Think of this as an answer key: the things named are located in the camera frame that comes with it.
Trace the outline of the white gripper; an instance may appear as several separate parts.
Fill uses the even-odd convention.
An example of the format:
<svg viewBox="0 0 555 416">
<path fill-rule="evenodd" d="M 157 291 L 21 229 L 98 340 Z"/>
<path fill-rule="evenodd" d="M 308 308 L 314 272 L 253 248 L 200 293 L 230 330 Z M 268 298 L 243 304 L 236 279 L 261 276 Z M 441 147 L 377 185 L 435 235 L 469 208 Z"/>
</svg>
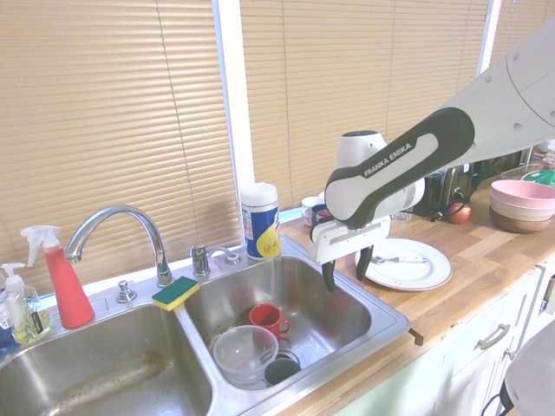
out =
<svg viewBox="0 0 555 416">
<path fill-rule="evenodd" d="M 377 219 L 361 229 L 351 230 L 336 220 L 316 225 L 310 234 L 309 258 L 322 265 L 322 276 L 327 290 L 335 290 L 335 263 L 339 257 L 360 251 L 356 265 L 356 279 L 362 282 L 375 244 L 380 244 L 390 230 L 390 217 Z"/>
</svg>

